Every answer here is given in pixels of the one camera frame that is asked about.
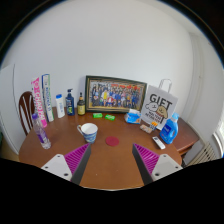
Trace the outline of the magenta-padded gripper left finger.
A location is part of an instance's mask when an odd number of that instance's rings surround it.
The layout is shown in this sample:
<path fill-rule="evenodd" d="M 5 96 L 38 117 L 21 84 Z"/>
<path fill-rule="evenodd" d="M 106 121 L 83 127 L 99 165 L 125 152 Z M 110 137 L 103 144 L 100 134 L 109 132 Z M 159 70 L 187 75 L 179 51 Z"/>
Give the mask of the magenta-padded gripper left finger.
<path fill-rule="evenodd" d="M 87 143 L 66 155 L 56 154 L 42 169 L 79 185 L 90 155 L 91 144 Z"/>

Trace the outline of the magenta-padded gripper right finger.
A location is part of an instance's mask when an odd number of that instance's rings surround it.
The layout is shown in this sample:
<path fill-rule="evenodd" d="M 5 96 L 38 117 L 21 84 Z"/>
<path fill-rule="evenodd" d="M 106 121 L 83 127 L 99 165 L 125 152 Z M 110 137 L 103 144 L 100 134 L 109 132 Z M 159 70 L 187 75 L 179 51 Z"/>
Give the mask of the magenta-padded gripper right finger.
<path fill-rule="evenodd" d="M 182 169 L 168 154 L 158 155 L 138 144 L 133 145 L 132 154 L 145 185 Z"/>

